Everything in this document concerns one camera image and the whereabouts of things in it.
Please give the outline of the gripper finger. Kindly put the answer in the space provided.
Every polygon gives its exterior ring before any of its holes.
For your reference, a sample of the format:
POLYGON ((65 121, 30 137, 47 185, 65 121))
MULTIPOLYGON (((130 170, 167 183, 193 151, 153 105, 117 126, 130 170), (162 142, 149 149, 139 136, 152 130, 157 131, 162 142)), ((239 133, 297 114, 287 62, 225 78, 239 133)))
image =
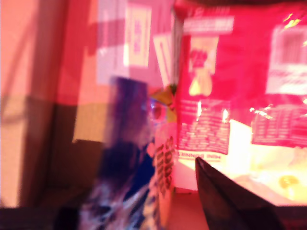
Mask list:
POLYGON ((268 208, 239 209, 205 172, 205 161, 195 160, 198 194, 211 230, 284 230, 268 208))

